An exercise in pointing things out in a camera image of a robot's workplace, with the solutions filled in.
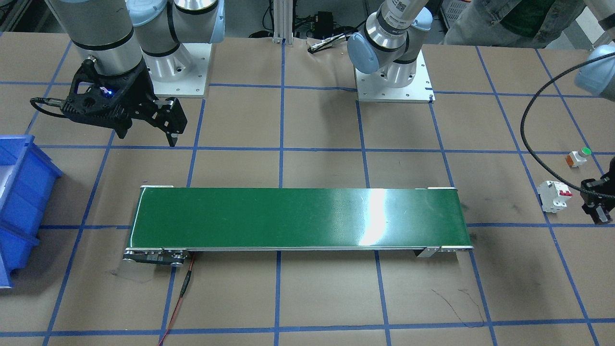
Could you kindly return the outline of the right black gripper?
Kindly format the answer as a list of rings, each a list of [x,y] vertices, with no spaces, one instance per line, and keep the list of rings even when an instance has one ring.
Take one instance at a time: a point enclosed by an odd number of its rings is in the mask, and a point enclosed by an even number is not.
[[[137,65],[130,73],[126,73],[125,77],[130,85],[120,98],[125,124],[114,130],[118,138],[125,138],[133,120],[142,120],[164,132],[169,146],[175,147],[178,136],[184,133],[187,126],[187,117],[180,99],[159,99],[154,94],[151,77],[145,65]]]

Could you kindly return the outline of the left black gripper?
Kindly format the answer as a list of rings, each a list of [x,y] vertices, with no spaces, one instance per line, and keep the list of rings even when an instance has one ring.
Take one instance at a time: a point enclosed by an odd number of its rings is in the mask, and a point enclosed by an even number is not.
[[[592,191],[593,194],[581,193],[584,200],[583,211],[590,215],[596,225],[606,225],[613,221],[609,213],[613,210],[615,200],[613,198],[600,197],[598,194],[614,195],[615,192],[615,159],[609,162],[609,171],[600,179],[586,179],[581,181],[581,188]]]

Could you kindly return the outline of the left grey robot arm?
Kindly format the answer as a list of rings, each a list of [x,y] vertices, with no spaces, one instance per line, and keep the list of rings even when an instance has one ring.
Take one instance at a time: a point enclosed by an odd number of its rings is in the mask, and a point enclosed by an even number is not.
[[[363,74],[384,73],[393,79],[391,68],[411,68],[432,25],[432,15],[424,0],[385,0],[372,13],[358,32],[350,35],[347,49],[352,64]],[[483,45],[519,48],[544,48],[558,38],[571,22],[589,9],[602,29],[614,36],[614,2],[612,0],[473,0],[461,18],[444,37],[445,44]],[[536,155],[526,136],[529,111],[547,86],[578,71],[575,84],[593,96],[614,100],[614,47],[596,48],[586,61],[552,77],[530,99],[520,121],[521,140],[529,154],[554,182],[540,185],[542,209],[557,212],[563,206],[562,191],[577,190],[584,204],[583,211],[596,225],[613,221],[614,163],[599,179],[586,179],[574,185],[563,179]]]

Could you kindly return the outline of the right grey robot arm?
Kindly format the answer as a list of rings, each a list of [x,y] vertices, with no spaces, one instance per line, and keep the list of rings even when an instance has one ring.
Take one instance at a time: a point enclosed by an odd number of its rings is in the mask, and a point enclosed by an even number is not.
[[[50,116],[114,130],[133,120],[160,129],[171,147],[187,126],[180,97],[202,96],[208,53],[222,42],[223,0],[49,0],[53,15],[83,58],[65,99],[30,103]]]

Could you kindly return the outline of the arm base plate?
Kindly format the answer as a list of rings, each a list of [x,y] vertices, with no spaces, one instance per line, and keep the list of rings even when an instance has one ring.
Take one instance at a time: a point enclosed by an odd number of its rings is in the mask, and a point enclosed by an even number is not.
[[[391,63],[375,73],[355,69],[358,101],[433,103],[433,92],[423,52],[407,65]]]
[[[164,57],[143,53],[157,97],[202,98],[208,83],[212,44],[181,44]]]

